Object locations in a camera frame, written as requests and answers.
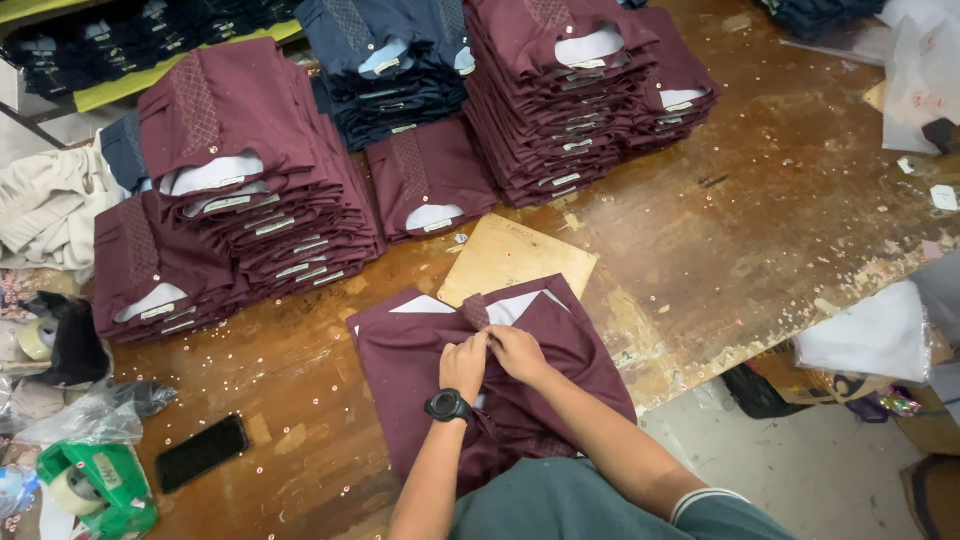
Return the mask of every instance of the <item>worn table surface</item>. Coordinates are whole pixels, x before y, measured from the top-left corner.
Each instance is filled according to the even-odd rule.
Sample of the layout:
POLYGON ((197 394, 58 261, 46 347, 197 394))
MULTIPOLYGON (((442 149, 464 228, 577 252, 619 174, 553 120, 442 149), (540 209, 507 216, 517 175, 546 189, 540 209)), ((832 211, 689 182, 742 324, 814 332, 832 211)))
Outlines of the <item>worn table surface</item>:
MULTIPOLYGON (((724 87, 709 124, 587 191, 495 209, 600 257, 583 304, 640 411, 901 280, 926 262, 923 240, 960 247, 960 216, 928 195, 959 185, 960 163, 907 176, 880 150, 881 115, 861 95, 882 70, 780 45, 749 0, 655 4, 724 87)), ((221 328, 116 348, 117 379, 180 390, 137 448, 155 489, 166 440, 201 421, 240 411, 252 441, 158 496, 153 538, 386 532, 399 485, 344 320, 406 287, 436 294, 462 247, 453 236, 393 247, 352 280, 221 328)))

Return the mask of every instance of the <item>black phone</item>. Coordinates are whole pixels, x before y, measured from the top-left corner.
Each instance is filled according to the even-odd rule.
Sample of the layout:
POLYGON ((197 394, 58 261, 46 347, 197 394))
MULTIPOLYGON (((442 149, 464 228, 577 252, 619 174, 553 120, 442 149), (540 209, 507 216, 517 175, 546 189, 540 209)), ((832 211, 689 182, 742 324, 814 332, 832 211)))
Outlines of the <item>black phone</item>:
POLYGON ((240 417, 231 414, 156 457, 156 479, 164 495, 229 461, 250 446, 240 417))

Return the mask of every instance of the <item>wooden folding board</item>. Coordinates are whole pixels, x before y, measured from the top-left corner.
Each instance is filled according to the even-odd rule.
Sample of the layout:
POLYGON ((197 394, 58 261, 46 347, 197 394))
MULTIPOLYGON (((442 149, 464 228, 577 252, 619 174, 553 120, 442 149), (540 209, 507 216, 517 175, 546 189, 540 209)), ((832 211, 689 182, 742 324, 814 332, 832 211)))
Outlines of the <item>wooden folding board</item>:
POLYGON ((437 298, 459 307, 474 294, 563 274, 580 298, 597 257, 504 219, 484 216, 446 275, 437 298))

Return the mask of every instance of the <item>tape roll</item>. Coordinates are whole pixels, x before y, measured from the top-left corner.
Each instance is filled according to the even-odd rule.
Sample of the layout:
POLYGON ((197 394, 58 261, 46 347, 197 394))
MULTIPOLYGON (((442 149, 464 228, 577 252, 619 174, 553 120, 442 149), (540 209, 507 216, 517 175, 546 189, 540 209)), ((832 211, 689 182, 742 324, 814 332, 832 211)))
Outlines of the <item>tape roll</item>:
POLYGON ((54 342, 60 322, 53 317, 43 317, 20 329, 16 340, 20 349, 35 361, 49 360, 53 356, 54 342))
POLYGON ((100 498, 95 500, 85 499, 77 495, 71 485, 71 477, 73 477, 73 482, 76 482, 77 475, 86 481, 84 474, 74 466, 60 473, 54 481, 50 482, 50 498, 56 501, 61 508, 75 516, 88 516, 103 508, 107 501, 100 498))

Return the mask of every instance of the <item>wristwatch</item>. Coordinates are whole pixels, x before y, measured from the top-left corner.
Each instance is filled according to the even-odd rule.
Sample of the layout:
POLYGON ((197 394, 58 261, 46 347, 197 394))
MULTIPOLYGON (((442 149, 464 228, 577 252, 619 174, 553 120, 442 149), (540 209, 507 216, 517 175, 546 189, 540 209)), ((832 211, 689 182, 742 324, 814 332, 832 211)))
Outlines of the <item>wristwatch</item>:
POLYGON ((449 422, 454 418, 467 420, 472 407, 460 396, 460 392, 453 388, 444 388, 423 404, 423 410, 435 420, 449 422))

